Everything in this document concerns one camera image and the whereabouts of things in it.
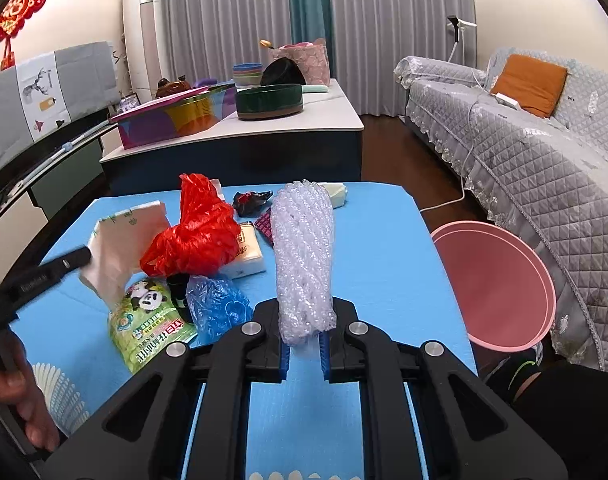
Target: white countertop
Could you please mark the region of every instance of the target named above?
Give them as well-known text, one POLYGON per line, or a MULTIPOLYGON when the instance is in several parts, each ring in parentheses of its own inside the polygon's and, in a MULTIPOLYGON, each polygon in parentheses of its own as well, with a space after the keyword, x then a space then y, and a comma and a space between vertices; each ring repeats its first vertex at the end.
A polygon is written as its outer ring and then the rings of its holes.
POLYGON ((119 147, 101 159, 114 160, 136 153, 161 150, 178 144, 189 144, 202 140, 226 139, 227 137, 276 134, 284 132, 313 132, 319 130, 361 131, 364 129, 353 105, 341 90, 339 83, 331 79, 327 93, 304 94, 304 110, 298 114, 277 119, 241 121, 233 112, 215 126, 186 137, 161 140, 145 146, 125 150, 119 147))

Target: red plastic bag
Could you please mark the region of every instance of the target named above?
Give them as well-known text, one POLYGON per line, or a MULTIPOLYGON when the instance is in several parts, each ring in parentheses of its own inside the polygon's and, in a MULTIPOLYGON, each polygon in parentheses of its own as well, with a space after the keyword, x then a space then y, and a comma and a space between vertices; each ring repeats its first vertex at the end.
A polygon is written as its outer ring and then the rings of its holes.
POLYGON ((181 219, 159 233, 139 260, 148 276, 178 272, 212 276, 237 256, 241 228, 235 210, 217 196, 215 187, 199 173, 182 174, 181 219))

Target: quilted sofa cover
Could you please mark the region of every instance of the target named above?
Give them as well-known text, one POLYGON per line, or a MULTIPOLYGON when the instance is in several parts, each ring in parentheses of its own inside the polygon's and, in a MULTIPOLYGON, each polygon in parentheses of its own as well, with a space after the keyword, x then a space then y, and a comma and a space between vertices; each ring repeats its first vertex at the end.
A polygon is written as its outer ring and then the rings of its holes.
POLYGON ((408 92, 407 116, 466 178, 489 219, 548 267, 558 297, 556 351, 608 371, 608 74, 575 59, 502 48, 487 72, 406 57, 395 76, 408 92), (549 120, 488 94, 511 54, 568 69, 549 120))

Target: red ornament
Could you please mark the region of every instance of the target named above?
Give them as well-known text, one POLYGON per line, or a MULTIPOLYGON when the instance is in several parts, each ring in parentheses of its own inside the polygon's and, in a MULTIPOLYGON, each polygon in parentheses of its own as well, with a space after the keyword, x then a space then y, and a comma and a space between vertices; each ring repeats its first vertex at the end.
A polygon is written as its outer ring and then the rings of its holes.
POLYGON ((10 0, 0 14, 0 43, 6 41, 1 70, 14 66, 15 55, 10 38, 16 38, 24 23, 34 12, 44 6, 46 0, 10 0))

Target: picture frame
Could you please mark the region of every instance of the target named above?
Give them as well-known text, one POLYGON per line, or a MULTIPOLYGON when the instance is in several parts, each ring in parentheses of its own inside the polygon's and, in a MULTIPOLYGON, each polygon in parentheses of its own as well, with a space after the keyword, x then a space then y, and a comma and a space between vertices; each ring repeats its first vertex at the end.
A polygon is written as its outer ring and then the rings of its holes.
POLYGON ((111 116, 119 115, 123 112, 132 110, 133 108, 137 108, 140 104, 139 97, 135 92, 128 94, 127 96, 122 97, 119 103, 112 106, 113 110, 111 110, 111 116))

